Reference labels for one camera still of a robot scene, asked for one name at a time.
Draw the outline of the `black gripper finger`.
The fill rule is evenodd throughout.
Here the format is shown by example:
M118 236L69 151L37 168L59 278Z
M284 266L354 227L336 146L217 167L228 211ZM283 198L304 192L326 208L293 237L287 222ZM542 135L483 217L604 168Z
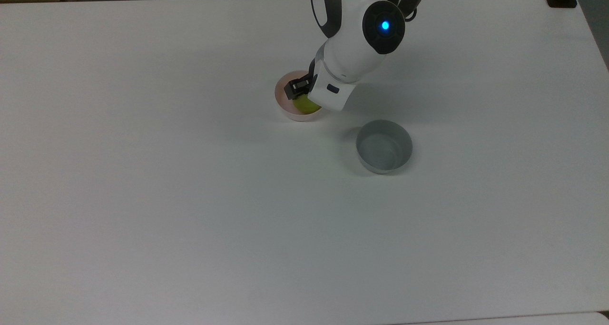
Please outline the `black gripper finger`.
M312 76L302 76L298 79L293 79L287 82L284 86L284 92L288 100L298 99L303 95L308 95L313 84Z

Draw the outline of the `dark robot gripper body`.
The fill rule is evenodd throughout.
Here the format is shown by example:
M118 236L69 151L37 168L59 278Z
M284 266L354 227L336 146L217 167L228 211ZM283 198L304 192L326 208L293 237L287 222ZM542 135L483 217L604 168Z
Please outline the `dark robot gripper body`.
M307 98L322 108L339 112L356 88L355 83L344 83L326 68L322 58L315 58Z

